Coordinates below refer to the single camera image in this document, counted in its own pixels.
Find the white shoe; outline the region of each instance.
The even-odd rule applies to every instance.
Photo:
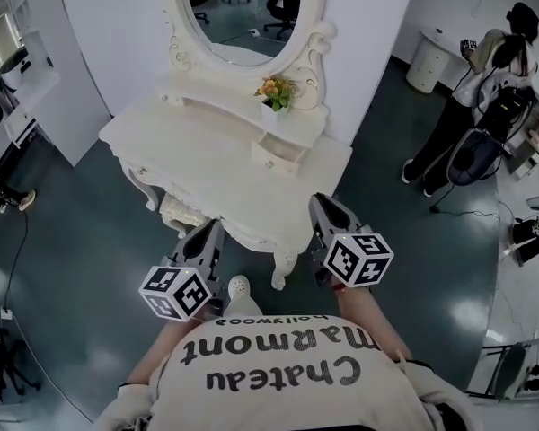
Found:
[[[250,281],[244,275],[233,277],[227,285],[227,293],[230,300],[234,300],[238,295],[250,296]]]
[[[21,211],[26,210],[26,208],[34,202],[34,199],[36,199],[36,190],[30,190],[28,192],[28,195],[26,195],[24,199],[20,202],[18,209],[20,209]]]
[[[402,167],[402,182],[405,183],[405,184],[408,184],[411,182],[411,180],[407,180],[405,179],[405,168],[407,167],[407,165],[409,163],[411,163],[413,161],[413,158],[410,158],[409,160],[407,160],[404,164],[403,164],[403,167]]]

